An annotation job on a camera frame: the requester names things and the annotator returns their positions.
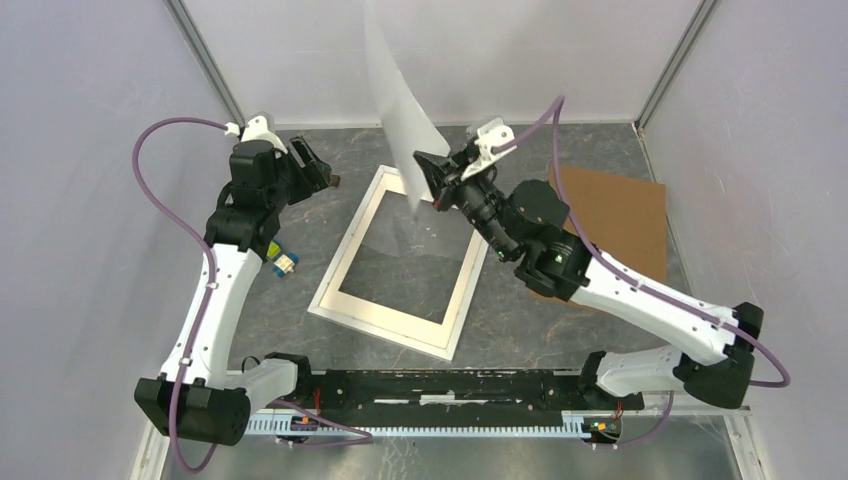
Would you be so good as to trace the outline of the sunset landscape photo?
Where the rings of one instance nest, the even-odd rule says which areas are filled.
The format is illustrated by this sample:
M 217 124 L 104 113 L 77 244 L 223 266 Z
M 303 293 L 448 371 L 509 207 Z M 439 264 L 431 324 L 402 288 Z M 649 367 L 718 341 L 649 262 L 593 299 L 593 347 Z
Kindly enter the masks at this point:
M 446 156 L 450 146 L 405 81 L 386 42 L 372 1 L 363 3 L 363 24 L 370 91 L 408 204 L 411 211 L 416 212 L 422 201 L 432 196 L 413 153 L 423 151 Z

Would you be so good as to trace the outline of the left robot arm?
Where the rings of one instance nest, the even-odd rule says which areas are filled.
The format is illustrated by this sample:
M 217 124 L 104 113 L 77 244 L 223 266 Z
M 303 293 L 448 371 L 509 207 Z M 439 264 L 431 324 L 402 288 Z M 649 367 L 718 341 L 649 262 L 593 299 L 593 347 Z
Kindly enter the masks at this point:
M 237 143 L 231 179 L 206 222 L 195 297 L 178 340 L 155 378 L 141 378 L 134 400 L 160 434 L 233 446 L 250 416 L 276 398 L 306 405 L 313 379 L 292 355 L 273 354 L 255 371 L 231 377 L 227 358 L 247 293 L 267 261 L 283 208 L 338 183 L 306 140 L 290 149 L 269 140 Z

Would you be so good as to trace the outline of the white mat board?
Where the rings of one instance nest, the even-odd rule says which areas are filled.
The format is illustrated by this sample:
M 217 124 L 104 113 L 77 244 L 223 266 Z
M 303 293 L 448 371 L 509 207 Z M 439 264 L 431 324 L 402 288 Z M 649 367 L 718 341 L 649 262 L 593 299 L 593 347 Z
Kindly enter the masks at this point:
M 398 170 L 382 165 L 371 180 L 351 223 L 332 257 L 308 312 L 405 348 L 453 359 L 472 300 L 486 247 L 478 233 L 470 235 L 446 313 L 440 324 L 341 291 L 342 282 L 387 193 L 406 194 Z

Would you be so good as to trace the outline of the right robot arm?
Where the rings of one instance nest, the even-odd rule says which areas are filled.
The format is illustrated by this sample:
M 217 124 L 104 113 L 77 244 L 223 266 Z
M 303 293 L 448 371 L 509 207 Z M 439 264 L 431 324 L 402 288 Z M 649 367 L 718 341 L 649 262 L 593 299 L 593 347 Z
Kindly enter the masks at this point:
M 534 293 L 607 312 L 667 343 L 590 354 L 577 382 L 585 405 L 683 391 L 714 407 L 742 406 L 752 385 L 761 308 L 712 305 L 628 268 L 565 229 L 569 206 L 549 183 L 526 180 L 505 194 L 494 183 L 493 167 L 466 176 L 476 151 L 467 147 L 448 157 L 414 152 L 434 208 L 457 208 L 501 261 L 516 263 L 515 276 Z

